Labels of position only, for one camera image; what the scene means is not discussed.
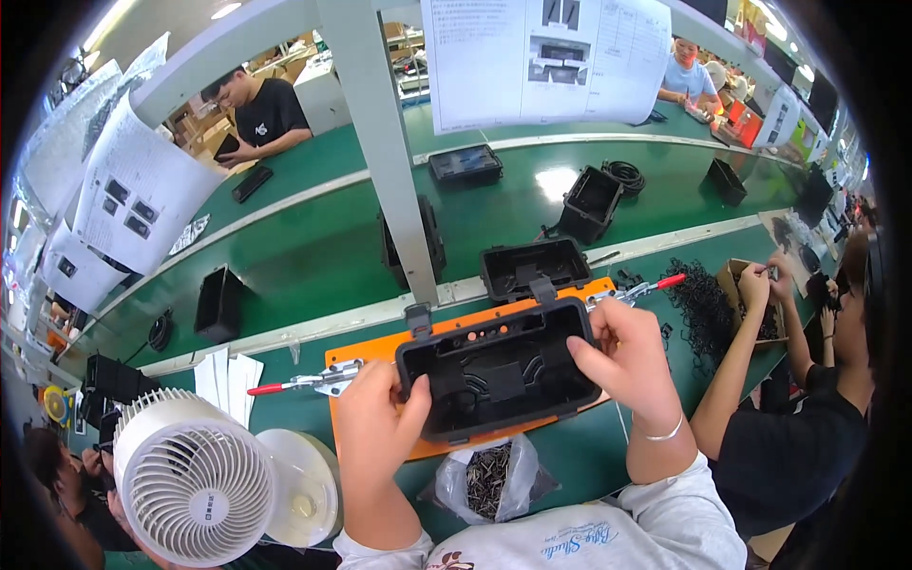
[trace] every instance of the tangled black wire pile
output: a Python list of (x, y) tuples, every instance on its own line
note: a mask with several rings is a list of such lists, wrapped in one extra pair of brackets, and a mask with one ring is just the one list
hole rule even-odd
[[(741, 274), (732, 274), (735, 280), (735, 286), (741, 280)], [(747, 316), (747, 308), (744, 307), (741, 298), (738, 298), (738, 308), (741, 310), (741, 320)], [(760, 332), (757, 333), (757, 340), (775, 340), (779, 338), (779, 331), (776, 329), (776, 308), (771, 305), (766, 306), (763, 313), (763, 322), (760, 324)]]
[(715, 373), (731, 345), (734, 311), (716, 277), (699, 261), (685, 264), (672, 257), (671, 265), (661, 277), (680, 273), (686, 274), (687, 279), (665, 289), (665, 293), (671, 305), (684, 316), (689, 332), (681, 331), (681, 338), (690, 344), (695, 356), (694, 371), (708, 376)]
[(493, 521), (501, 506), (501, 491), (510, 464), (510, 442), (484, 451), (476, 451), (466, 467), (466, 492), (469, 508)]
[(602, 162), (602, 172), (621, 186), (621, 198), (635, 198), (646, 187), (646, 179), (639, 169), (623, 161)]

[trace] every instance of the black cable coil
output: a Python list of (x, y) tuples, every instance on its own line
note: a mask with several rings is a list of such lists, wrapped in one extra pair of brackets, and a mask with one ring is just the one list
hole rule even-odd
[(602, 172), (621, 186), (621, 198), (635, 198), (646, 186), (646, 179), (639, 169), (623, 161), (602, 162)]
[(168, 309), (155, 319), (155, 322), (152, 323), (152, 328), (149, 329), (149, 348), (155, 352), (164, 350), (168, 346), (168, 341), (171, 340), (171, 331), (173, 329), (171, 310)]

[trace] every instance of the red clamp handle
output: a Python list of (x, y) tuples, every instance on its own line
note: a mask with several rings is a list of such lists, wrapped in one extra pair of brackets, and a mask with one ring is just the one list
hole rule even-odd
[(247, 390), (248, 396), (263, 396), (264, 394), (275, 394), (276, 392), (281, 392), (283, 390), (281, 384), (266, 384), (265, 386), (257, 386), (256, 388), (251, 388)]
[(684, 283), (684, 280), (687, 279), (687, 276), (683, 273), (677, 275), (672, 275), (671, 277), (666, 277), (658, 283), (656, 283), (657, 289), (664, 289), (665, 287), (673, 287), (675, 285), (680, 285)]

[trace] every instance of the headphones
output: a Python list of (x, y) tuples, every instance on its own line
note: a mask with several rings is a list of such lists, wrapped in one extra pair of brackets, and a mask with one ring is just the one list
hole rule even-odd
[(886, 327), (886, 252), (883, 251), (880, 228), (867, 236), (865, 263), (865, 336), (872, 368), (884, 357), (883, 333)]

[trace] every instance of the black plastic box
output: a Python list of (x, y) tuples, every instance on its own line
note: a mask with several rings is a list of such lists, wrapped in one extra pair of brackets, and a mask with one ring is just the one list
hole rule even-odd
[(548, 277), (554, 289), (582, 287), (592, 270), (572, 237), (493, 247), (481, 253), (482, 281), (492, 301), (510, 302), (533, 295), (530, 283)]
[(566, 338), (592, 342), (586, 306), (566, 297), (476, 326), (403, 343), (396, 350), (402, 396), (430, 377), (421, 436), (456, 443), (550, 416), (571, 417), (602, 389), (576, 367)]
[(503, 175), (503, 163), (486, 144), (432, 154), (428, 168), (441, 186), (486, 186)]
[(615, 217), (620, 184), (597, 168), (587, 166), (564, 197), (557, 230), (590, 245), (601, 239)]
[[(434, 270), (434, 281), (439, 283), (440, 274), (443, 272), (443, 268), (447, 266), (447, 256), (443, 252), (443, 239), (440, 237), (440, 230), (437, 227), (437, 216), (434, 215), (434, 207), (430, 205), (430, 200), (424, 194), (418, 195), (418, 209), (421, 212), (421, 224), (424, 226), (424, 237), (428, 242), (430, 266)], [(396, 285), (400, 289), (408, 290), (409, 282), (405, 278), (405, 270), (402, 268), (399, 253), (396, 251), (392, 235), (389, 234), (389, 226), (386, 218), (383, 217), (382, 210), (377, 214), (377, 217), (380, 220), (380, 237), (383, 241), (380, 259), (393, 274), (396, 279)]]
[(227, 267), (206, 275), (200, 286), (193, 333), (216, 345), (241, 335), (241, 293), (244, 284)]
[(738, 176), (726, 161), (712, 159), (710, 170), (706, 173), (706, 176), (710, 179), (716, 192), (719, 193), (719, 196), (726, 205), (732, 207), (738, 206), (741, 204), (741, 201), (744, 200), (744, 196), (747, 196), (744, 185), (741, 184), (741, 181), (738, 180)]

